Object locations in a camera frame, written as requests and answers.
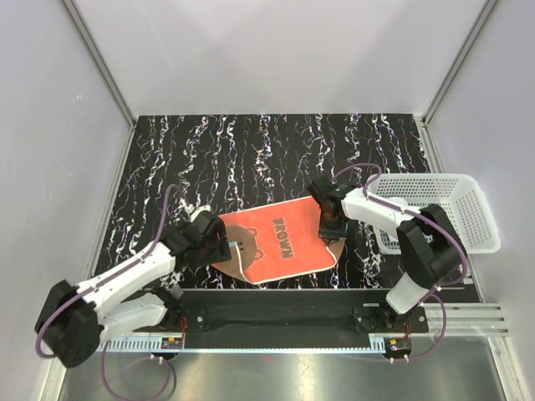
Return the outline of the orange brown towel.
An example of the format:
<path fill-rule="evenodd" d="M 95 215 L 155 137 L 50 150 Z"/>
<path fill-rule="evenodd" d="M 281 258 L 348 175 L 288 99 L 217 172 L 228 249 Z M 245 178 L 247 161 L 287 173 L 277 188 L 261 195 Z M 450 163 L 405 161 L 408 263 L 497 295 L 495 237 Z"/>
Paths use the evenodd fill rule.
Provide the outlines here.
<path fill-rule="evenodd" d="M 318 236 L 320 209 L 310 196 L 226 213 L 221 218 L 231 259 L 212 266 L 249 284 L 329 270 L 344 250 L 344 239 L 328 245 Z"/>

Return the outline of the white towel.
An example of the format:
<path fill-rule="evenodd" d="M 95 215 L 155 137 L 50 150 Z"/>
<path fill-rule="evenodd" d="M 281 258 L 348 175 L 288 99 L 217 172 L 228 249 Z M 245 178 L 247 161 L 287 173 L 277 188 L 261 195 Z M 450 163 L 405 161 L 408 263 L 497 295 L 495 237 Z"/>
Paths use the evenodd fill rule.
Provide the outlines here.
<path fill-rule="evenodd" d="M 383 254 L 399 255 L 401 253 L 400 243 L 395 237 L 390 236 L 388 233 L 380 230 L 376 226 L 373 227 L 373 230 L 377 239 L 378 247 Z"/>

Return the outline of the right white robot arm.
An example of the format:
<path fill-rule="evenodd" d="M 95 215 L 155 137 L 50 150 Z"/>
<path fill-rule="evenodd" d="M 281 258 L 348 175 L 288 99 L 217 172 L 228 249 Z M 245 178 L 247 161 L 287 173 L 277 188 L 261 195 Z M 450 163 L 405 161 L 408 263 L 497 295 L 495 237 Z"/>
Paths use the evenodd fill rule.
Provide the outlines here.
<path fill-rule="evenodd" d="M 445 211 L 437 204 L 417 209 L 373 194 L 368 187 L 313 180 L 308 193 L 320 209 L 318 236 L 336 242 L 347 236 L 350 221 L 362 221 L 394 237 L 405 269 L 380 309 L 384 328 L 398 331 L 409 312 L 430 297 L 458 268 L 467 270 L 467 253 Z"/>

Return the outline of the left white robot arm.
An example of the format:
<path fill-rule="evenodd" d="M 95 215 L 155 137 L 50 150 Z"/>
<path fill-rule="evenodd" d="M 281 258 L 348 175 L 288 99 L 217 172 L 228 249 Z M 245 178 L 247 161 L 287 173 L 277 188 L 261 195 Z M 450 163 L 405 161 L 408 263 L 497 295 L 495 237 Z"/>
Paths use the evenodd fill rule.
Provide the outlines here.
<path fill-rule="evenodd" d="M 199 267 L 232 257 L 225 223 L 210 211 L 196 213 L 157 237 L 139 253 L 109 271 L 72 285 L 50 289 L 35 324 L 35 345 L 66 368 L 89 359 L 107 341 L 138 329 L 170 331 L 181 321 L 179 287 L 149 289 L 152 282 L 184 266 Z"/>

